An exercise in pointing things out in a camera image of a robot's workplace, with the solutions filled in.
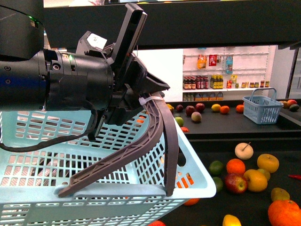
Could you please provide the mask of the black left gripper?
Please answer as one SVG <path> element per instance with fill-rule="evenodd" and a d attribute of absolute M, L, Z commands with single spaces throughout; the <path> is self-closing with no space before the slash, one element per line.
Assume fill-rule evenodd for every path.
<path fill-rule="evenodd" d="M 133 54 L 147 14 L 135 3 L 126 8 L 115 43 L 103 45 L 101 37 L 87 31 L 76 49 L 76 108 L 95 107 L 99 123 L 122 125 L 143 109 L 140 97 L 169 89 Z"/>

